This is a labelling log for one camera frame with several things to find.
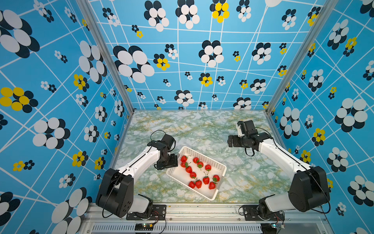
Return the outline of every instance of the wire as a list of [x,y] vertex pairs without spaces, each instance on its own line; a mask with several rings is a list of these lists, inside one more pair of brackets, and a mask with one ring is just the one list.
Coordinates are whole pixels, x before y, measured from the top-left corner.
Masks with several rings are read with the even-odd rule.
[[[264,130],[265,132],[267,132],[267,133],[269,134],[269,136],[273,138],[273,141],[274,141],[275,146],[277,146],[277,143],[275,142],[274,137],[273,137],[273,136],[272,136],[268,131],[266,131],[266,130],[263,129],[263,128],[259,128],[259,129],[262,129],[262,130]],[[322,206],[321,206],[321,210],[322,210],[322,212],[321,212],[321,211],[318,211],[318,210],[314,210],[314,209],[311,209],[311,210],[313,210],[313,211],[317,211],[317,212],[319,212],[319,213],[321,213],[321,214],[327,214],[327,213],[329,213],[330,210],[331,210],[331,204],[330,204],[330,201],[328,200],[328,198],[327,198],[325,192],[323,191],[323,189],[321,188],[321,186],[319,185],[319,183],[317,182],[317,180],[314,178],[314,176],[310,173],[310,171],[308,171],[307,168],[305,168],[301,163],[299,163],[299,161],[297,161],[297,160],[294,159],[293,157],[289,156],[288,153],[284,152],[284,151],[282,150],[282,147],[278,147],[278,149],[279,149],[280,151],[282,151],[285,155],[287,155],[288,157],[290,157],[292,160],[294,160],[295,162],[297,162],[298,164],[300,164],[300,166],[302,166],[302,167],[305,169],[305,171],[307,171],[307,172],[310,174],[310,176],[313,178],[313,180],[316,182],[316,184],[318,185],[318,187],[321,189],[323,195],[325,196],[326,201],[327,201],[327,203],[328,203],[328,207],[329,207],[329,208],[328,208],[328,211],[327,211],[327,212],[324,212]]]

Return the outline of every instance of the strawberry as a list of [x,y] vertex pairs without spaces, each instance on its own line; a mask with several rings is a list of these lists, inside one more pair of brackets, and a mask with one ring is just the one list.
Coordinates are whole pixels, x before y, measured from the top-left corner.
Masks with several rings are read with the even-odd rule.
[[209,189],[215,189],[215,183],[214,182],[210,182]]
[[193,181],[190,181],[190,183],[188,184],[188,186],[191,187],[191,188],[195,188],[196,185],[195,185],[195,183]]
[[186,162],[187,159],[188,159],[188,158],[187,158],[186,156],[183,155],[182,158],[181,158],[181,162]]
[[187,162],[182,162],[182,163],[181,163],[181,167],[186,168],[187,166],[188,166],[188,163],[187,163]]
[[219,182],[220,179],[221,179],[221,178],[220,178],[218,175],[214,175],[214,176],[213,176],[213,181],[214,181],[214,182]]
[[210,171],[212,169],[212,166],[211,165],[205,165],[205,170],[207,170],[207,171]]
[[202,182],[201,180],[197,180],[195,184],[197,188],[201,188]]
[[190,173],[190,177],[191,177],[192,179],[196,179],[196,173],[195,173],[195,172],[191,172],[191,173]]
[[200,168],[200,170],[201,170],[201,168],[202,168],[203,166],[204,166],[204,164],[203,164],[202,162],[198,162],[198,163],[197,163],[197,167]]
[[190,166],[186,167],[186,172],[191,173],[192,172],[192,168]]

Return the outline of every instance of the blue wallpaper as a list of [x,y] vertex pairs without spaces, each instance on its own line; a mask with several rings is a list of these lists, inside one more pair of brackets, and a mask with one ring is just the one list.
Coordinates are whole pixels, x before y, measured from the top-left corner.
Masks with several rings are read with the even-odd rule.
[[324,0],[89,1],[136,109],[266,109]]
[[0,233],[76,233],[129,113],[75,1],[0,10]]
[[271,112],[289,152],[326,171],[335,233],[374,230],[373,13],[340,0]]

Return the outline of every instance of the marble tabletop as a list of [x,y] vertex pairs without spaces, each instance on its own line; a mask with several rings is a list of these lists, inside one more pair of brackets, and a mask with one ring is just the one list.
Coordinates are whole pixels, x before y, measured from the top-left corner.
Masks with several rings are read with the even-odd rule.
[[[171,153],[177,154],[188,146],[226,165],[226,175],[215,200],[209,201],[173,181],[166,170],[149,167],[135,183],[134,194],[145,195],[154,202],[258,203],[263,197],[288,191],[291,181],[265,155],[256,152],[249,157],[243,148],[228,147],[227,136],[237,135],[235,124],[250,119],[256,127],[271,133],[262,111],[136,110],[114,168],[135,158],[150,141],[151,133],[160,129],[177,142]],[[158,131],[152,139],[160,140],[162,136],[163,132]]]

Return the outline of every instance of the basket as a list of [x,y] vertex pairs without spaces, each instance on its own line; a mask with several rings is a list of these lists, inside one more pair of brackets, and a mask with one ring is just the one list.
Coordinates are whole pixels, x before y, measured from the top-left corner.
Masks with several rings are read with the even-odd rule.
[[[203,178],[205,177],[205,174],[204,174],[204,172],[206,172],[205,165],[209,164],[212,166],[212,170],[209,172],[209,175],[208,175],[209,183],[213,181],[214,175],[218,175],[221,178],[220,181],[217,183],[215,189],[209,189],[209,184],[206,185],[204,183],[199,189],[197,187],[191,188],[188,186],[190,181],[193,181],[194,179],[191,179],[188,173],[186,172],[186,169],[180,166],[181,164],[180,159],[183,155],[189,156],[187,159],[187,163],[190,163],[189,166],[192,167],[192,171],[196,173],[196,178],[200,179],[201,182],[203,182]],[[200,168],[197,167],[197,164],[195,164],[192,161],[194,157],[198,157],[199,160],[204,164],[201,170]],[[217,196],[220,185],[222,184],[222,179],[226,174],[226,170],[227,170],[227,167],[223,165],[222,163],[217,162],[216,160],[208,156],[205,156],[187,146],[183,146],[178,153],[178,166],[169,168],[166,171],[166,174],[170,176],[173,180],[180,183],[182,186],[186,187],[187,189],[199,194],[200,196],[210,201],[213,201],[215,197]]]

